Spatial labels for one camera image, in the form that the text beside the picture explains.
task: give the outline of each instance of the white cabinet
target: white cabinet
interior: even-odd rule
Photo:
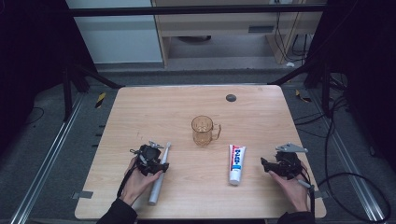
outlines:
[[[66,0],[70,8],[151,7],[149,0]],[[95,64],[162,63],[153,16],[75,18]]]
[[[271,0],[151,0],[155,7],[268,5]],[[325,3],[326,0],[283,1],[293,4]],[[314,34],[321,12],[230,13],[156,16],[163,60],[166,64],[172,36],[249,35],[262,32],[267,37],[278,63],[284,62],[282,51],[288,51],[295,35]]]

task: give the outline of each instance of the metal rail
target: metal rail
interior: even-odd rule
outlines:
[[[327,4],[285,4],[285,5],[232,5],[232,6],[187,6],[187,7],[113,7],[113,8],[71,8],[49,10],[55,16],[97,17],[97,16],[142,16],[214,13],[254,13],[254,12],[316,12],[337,10],[340,6]]]
[[[315,91],[310,91],[310,94],[311,96],[313,96],[313,101],[315,102],[318,110],[321,111],[320,96],[318,96],[318,93]],[[323,117],[323,121],[326,124],[326,127],[330,128],[329,120]],[[361,175],[361,171],[349,155],[347,147],[344,145],[344,142],[337,130],[334,130],[334,133],[332,135],[332,142],[334,143],[335,151],[337,152],[341,163],[344,166],[344,169],[347,172]],[[364,180],[357,178],[356,176],[351,176],[349,180],[353,188],[355,189],[359,199],[361,200],[361,204],[367,214],[367,217],[370,218],[370,220],[375,221],[383,219],[385,216],[367,183]]]
[[[41,164],[40,169],[38,170],[35,179],[28,189],[27,193],[25,194],[20,206],[18,207],[17,211],[14,213],[11,219],[11,224],[23,224],[26,222],[27,218],[29,217],[30,212],[32,211],[33,206],[35,205],[35,201],[38,198],[43,186],[47,180],[48,175],[52,169],[53,164],[58,157],[59,152],[61,151],[62,145],[64,144],[64,140],[68,135],[76,117],[78,111],[81,107],[81,102],[83,99],[84,94],[79,93],[78,97],[74,104],[73,113],[70,116],[68,121],[65,121],[62,125],[60,131],[58,132],[55,140],[50,147],[50,150],[44,159],[43,163]]]

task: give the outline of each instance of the wire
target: wire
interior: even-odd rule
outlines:
[[[320,52],[320,50],[326,45],[327,42],[329,42],[332,39],[332,36],[340,29],[341,25],[344,24],[344,22],[349,18],[349,16],[352,14],[353,10],[355,9],[356,5],[358,4],[359,0],[356,0],[355,3],[353,4],[352,8],[348,11],[348,13],[345,15],[345,17],[338,23],[338,25],[332,30],[332,32],[327,35],[327,38],[322,42],[322,44],[320,46],[318,46],[311,54],[307,55],[307,57],[305,58],[305,60],[310,60],[311,58],[313,58],[314,56],[316,56],[316,54],[318,52]],[[280,13],[278,12],[278,15],[276,17],[276,31],[279,30],[279,15]],[[287,55],[285,55],[283,53],[283,51],[281,50],[280,46],[277,44],[278,48],[280,49],[282,55],[284,56],[285,60],[287,60],[287,58],[289,58]]]
[[[140,156],[140,153],[141,153],[140,150],[131,149],[130,151],[133,152],[134,154],[136,154],[137,158]],[[134,164],[131,166],[131,169],[128,170],[128,172],[126,173],[126,175],[122,179],[120,187],[119,187],[119,190],[117,191],[117,198],[119,198],[121,196],[126,182],[128,181],[129,177],[131,177],[132,173],[134,172],[134,169],[136,169],[136,167],[137,167],[136,164],[137,164],[137,159],[134,160]]]
[[[44,116],[44,109],[43,109],[43,108],[41,108],[41,107],[33,107],[33,109],[41,110],[41,115],[40,115],[37,119],[35,119],[35,120],[26,122],[25,125],[33,124],[33,123],[35,123],[36,121],[38,121],[38,120],[40,120],[41,118],[43,118],[43,116]]]
[[[308,134],[311,134],[311,135],[314,135],[315,137],[319,137],[319,138],[326,138],[326,136],[321,136],[321,135],[318,135],[318,134],[315,134],[315,133],[311,133],[311,132],[308,132],[308,131],[306,131],[306,130],[303,130],[303,129],[297,129],[298,131],[301,131],[301,132],[303,132],[303,133],[308,133]]]
[[[302,65],[303,65],[303,64],[304,64],[304,61],[305,61],[305,59],[306,59],[306,53],[307,53],[307,50],[306,50],[306,42],[307,42],[308,35],[305,35],[305,36],[304,36],[304,46],[303,46],[303,49],[302,49],[302,50],[296,50],[296,49],[294,49],[298,37],[299,37],[298,35],[296,35],[296,36],[294,37],[293,45],[291,46],[291,52],[292,52],[293,55],[295,55],[295,56],[302,57],[301,63],[302,63]]]
[[[313,123],[313,122],[315,122],[315,121],[317,121],[318,119],[321,119],[321,118],[323,118],[325,115],[324,114],[322,114],[322,115],[320,115],[319,117],[317,117],[317,118],[314,118],[314,119],[311,119],[311,120],[309,120],[309,121],[306,121],[306,122],[301,122],[301,123],[296,123],[296,124],[294,124],[294,125],[305,125],[305,124],[309,124],[309,123]]]
[[[302,173],[303,178],[308,181],[309,184],[311,184],[311,176],[309,176],[308,171],[305,169],[305,167],[303,167],[303,170],[305,171],[306,175],[308,176],[308,178],[306,178],[306,176]]]
[[[330,192],[330,194],[332,195],[332,197],[333,197],[333,199],[335,200],[335,202],[336,202],[338,205],[340,205],[340,207],[343,208],[347,213],[349,213],[349,214],[352,215],[353,217],[357,218],[358,220],[361,220],[361,221],[364,221],[364,222],[367,222],[367,223],[382,223],[382,222],[385,222],[386,220],[388,220],[388,219],[390,218],[391,207],[390,207],[390,203],[389,203],[388,199],[386,198],[385,194],[381,191],[381,189],[380,189],[379,187],[377,187],[371,180],[369,180],[368,178],[366,178],[366,177],[364,177],[364,176],[362,176],[362,175],[357,175],[357,174],[353,174],[353,173],[346,173],[346,172],[338,173],[338,174],[335,174],[335,175],[329,175],[329,170],[328,170],[328,150],[329,150],[329,148],[328,148],[328,145],[329,145],[330,136],[332,135],[332,129],[333,129],[333,127],[335,126],[335,125],[334,125],[334,117],[333,117],[333,114],[334,114],[335,109],[336,109],[336,108],[339,108],[339,107],[337,107],[338,104],[341,104],[344,100],[345,100],[345,97],[344,97],[344,96],[341,96],[341,97],[338,98],[336,101],[334,101],[334,104],[332,105],[332,109],[331,109],[331,123],[330,123],[329,131],[328,131],[327,136],[326,136],[325,148],[324,148],[324,149],[325,149],[325,151],[324,151],[324,157],[325,157],[325,159],[324,159],[325,179],[322,180],[322,181],[320,181],[320,183],[318,184],[318,186],[322,185],[323,183],[326,183],[326,184],[327,184],[327,187],[328,187],[328,189],[329,189],[329,192]],[[384,201],[385,201],[385,203],[386,203],[386,205],[387,205],[388,213],[385,215],[385,217],[384,217],[383,219],[380,219],[380,220],[372,221],[372,220],[367,219],[367,218],[365,218],[365,217],[360,217],[359,215],[356,215],[355,213],[353,213],[352,211],[350,211],[349,209],[347,209],[347,208],[337,199],[337,197],[335,196],[334,192],[332,191],[332,186],[331,186],[331,184],[330,184],[330,179],[335,178],[335,177],[340,176],[340,175],[354,175],[354,176],[358,176],[358,177],[360,177],[360,178],[366,180],[368,183],[370,183],[370,185],[371,185],[372,187],[374,187],[374,189],[376,189],[376,191],[379,193],[379,195],[384,199]]]
[[[306,116],[303,116],[303,117],[300,117],[300,118],[294,119],[294,121],[296,121],[296,120],[299,120],[299,119],[306,119],[306,118],[310,118],[310,117],[312,117],[312,116],[315,116],[315,115],[318,115],[318,114],[322,115],[323,113],[321,113],[321,112],[318,112],[318,113],[315,113],[315,114],[306,115]]]
[[[280,20],[280,12],[277,12],[276,13],[276,29],[275,29],[275,43],[276,43],[276,46],[278,47],[280,53],[282,54],[283,58],[287,62],[295,63],[295,62],[301,61],[302,59],[292,59],[291,57],[288,56],[288,53],[287,53],[286,47],[285,47],[285,43],[283,42],[283,39],[282,39],[282,34],[280,33],[280,30],[279,30],[279,20]],[[283,49],[279,46],[279,43],[277,42],[277,38],[276,38],[277,35],[279,35],[279,37],[280,37],[280,42],[282,44]]]

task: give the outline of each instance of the gray floor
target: gray floor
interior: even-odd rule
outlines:
[[[205,42],[174,38],[172,43],[170,60],[166,68],[139,67],[131,72],[104,71],[102,75],[128,86],[263,84],[286,75],[292,69],[285,64],[275,63],[263,36],[212,36],[211,40]],[[100,141],[98,135],[103,131],[102,125],[106,124],[117,94],[116,90],[102,83],[90,78],[88,80],[91,83],[91,89],[88,93],[82,93],[82,105],[76,121],[30,213],[29,221],[32,223],[83,223],[76,220],[74,216],[77,200],[72,199],[71,196],[73,192],[83,188],[96,146]],[[304,76],[297,77],[282,88],[294,119],[320,112],[314,102],[307,103],[296,97],[295,89],[302,87],[302,80]],[[106,98],[101,108],[96,109],[94,105],[101,92],[106,93]],[[318,92],[319,88],[310,90],[309,97],[316,98]],[[74,91],[75,98],[80,95],[81,93]],[[332,91],[332,98],[335,99],[339,95],[341,92]],[[37,95],[35,107],[37,108],[27,120],[28,124],[23,127],[10,146],[10,153],[1,160],[0,223],[8,223],[17,210],[45,159],[56,133],[61,128],[64,117],[62,86],[55,86]],[[313,117],[296,120],[296,123]],[[359,125],[348,112],[347,105],[337,110],[334,120],[344,147],[360,173],[374,181],[386,194],[390,204],[394,206],[396,199],[393,197],[393,190],[396,189],[396,175],[385,160],[370,156],[369,145],[362,136]],[[325,177],[324,136],[328,131],[325,119],[299,125],[297,128],[303,145],[310,150],[307,156],[315,178],[319,181]],[[333,140],[329,144],[328,158],[330,174],[345,171],[343,155]],[[361,199],[351,184],[351,178],[338,177],[331,183],[334,194],[342,204],[359,216],[367,218]],[[322,191],[326,189],[326,186],[320,187]],[[387,213],[387,207],[375,190],[373,190],[373,195],[383,213]],[[324,202],[328,214],[325,218],[319,219],[318,223],[362,223],[341,209],[332,197],[324,199]],[[259,223],[261,221],[223,220],[221,222]],[[219,222],[206,220],[205,223]],[[276,220],[270,220],[270,223],[276,223]],[[388,223],[396,223],[396,218],[392,217]]]

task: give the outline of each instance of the cable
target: cable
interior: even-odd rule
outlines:
[[[303,132],[303,133],[308,133],[308,134],[311,134],[311,135],[314,135],[315,137],[318,137],[318,138],[326,138],[326,136],[321,136],[321,135],[318,135],[318,134],[315,134],[315,133],[311,133],[311,132],[308,132],[308,131],[306,131],[306,130],[303,130],[303,129],[297,129],[298,131],[301,131],[301,132]]]
[[[41,107],[33,107],[33,109],[39,109],[39,110],[41,110],[41,115],[38,117],[38,119],[35,119],[35,120],[33,120],[33,121],[26,122],[25,125],[33,124],[33,123],[35,123],[36,121],[38,121],[38,120],[40,120],[41,118],[43,118],[43,116],[44,116],[44,109],[43,109],[43,108],[41,108]]]
[[[309,121],[306,121],[306,122],[302,122],[302,123],[296,123],[296,124],[294,124],[294,125],[305,125],[305,124],[309,124],[309,123],[313,123],[313,122],[315,122],[315,121],[317,121],[318,119],[321,119],[321,118],[323,118],[325,115],[324,114],[322,114],[322,115],[320,115],[319,117],[317,117],[317,118],[314,118],[314,119],[311,119],[311,120],[309,120]]]
[[[343,208],[347,213],[349,213],[350,215],[352,215],[353,217],[355,217],[358,220],[367,222],[367,223],[382,223],[385,222],[386,220],[388,220],[390,218],[390,214],[391,214],[391,206],[390,203],[388,201],[388,199],[386,198],[385,194],[381,191],[381,189],[379,187],[377,187],[371,180],[369,180],[368,178],[362,176],[362,175],[357,175],[357,174],[353,174],[353,173],[338,173],[335,175],[329,175],[329,170],[328,170],[328,145],[329,145],[329,140],[330,140],[330,136],[332,134],[332,128],[334,126],[334,111],[337,108],[338,104],[341,104],[343,102],[343,100],[345,100],[344,96],[341,96],[340,98],[338,98],[336,101],[334,101],[334,104],[332,105],[332,109],[331,109],[331,123],[330,123],[330,127],[329,127],[329,131],[327,133],[326,136],[326,141],[325,141],[325,151],[324,151],[324,167],[325,167],[325,179],[320,181],[320,183],[318,184],[318,187],[320,185],[322,185],[323,183],[327,184],[327,187],[329,189],[330,194],[332,195],[332,197],[334,198],[335,202],[340,205],[341,208]],[[364,180],[366,180],[368,183],[370,183],[370,185],[372,187],[374,187],[376,189],[376,191],[379,193],[379,195],[384,199],[385,203],[387,204],[387,208],[388,208],[388,213],[385,215],[385,217],[383,219],[377,220],[377,221],[372,221],[370,219],[367,219],[365,217],[360,217],[359,215],[356,215],[355,213],[353,213],[352,211],[350,211],[349,209],[347,209],[335,196],[334,192],[332,191],[332,186],[330,184],[330,179],[335,178],[339,175],[354,175],[354,176],[358,176]]]
[[[285,43],[283,42],[283,39],[282,39],[282,34],[280,33],[280,30],[279,30],[279,19],[280,19],[280,12],[277,12],[276,13],[276,29],[275,29],[275,43],[276,43],[276,46],[278,47],[280,53],[282,54],[283,58],[287,62],[290,62],[290,63],[299,62],[302,59],[292,59],[291,57],[288,56],[288,53],[287,53],[286,47],[285,47]],[[277,34],[279,34],[280,42],[282,43],[283,49],[279,46],[279,43],[277,42],[277,38],[276,38]]]
[[[298,37],[299,37],[298,35],[296,35],[296,36],[294,37],[293,45],[291,46],[291,52],[292,52],[293,55],[295,55],[295,56],[300,56],[300,57],[302,57],[301,63],[302,63],[302,65],[303,65],[303,64],[304,64],[304,61],[305,61],[305,59],[306,59],[306,42],[307,42],[308,35],[305,35],[305,36],[304,36],[304,46],[303,46],[303,49],[302,49],[302,50],[295,50],[295,49],[294,49]]]
[[[315,113],[315,114],[306,115],[306,116],[303,116],[303,117],[300,117],[300,118],[294,119],[294,121],[296,121],[296,120],[299,120],[299,119],[306,119],[306,118],[309,118],[309,117],[312,117],[312,116],[315,116],[315,115],[318,115],[318,114],[322,115],[323,113],[321,113],[321,112],[318,112],[318,113]]]
[[[124,176],[124,178],[122,179],[122,182],[120,184],[119,187],[119,191],[117,191],[117,198],[119,198],[122,194],[123,188],[125,187],[126,182],[128,181],[129,177],[131,177],[132,173],[134,172],[134,169],[136,169],[136,164],[137,164],[137,159],[134,160],[134,164],[131,166],[131,169],[128,170],[128,172],[126,173],[126,175]]]
[[[312,213],[313,216],[315,216],[315,186],[312,185],[311,183],[311,177],[309,176],[308,171],[305,169],[305,167],[301,166],[301,168],[303,168],[303,170],[305,171],[306,175],[304,174],[303,170],[300,172],[300,175],[303,177],[304,181],[297,179],[296,176],[294,176],[294,178],[304,187],[308,188],[308,196],[310,199],[310,211]]]

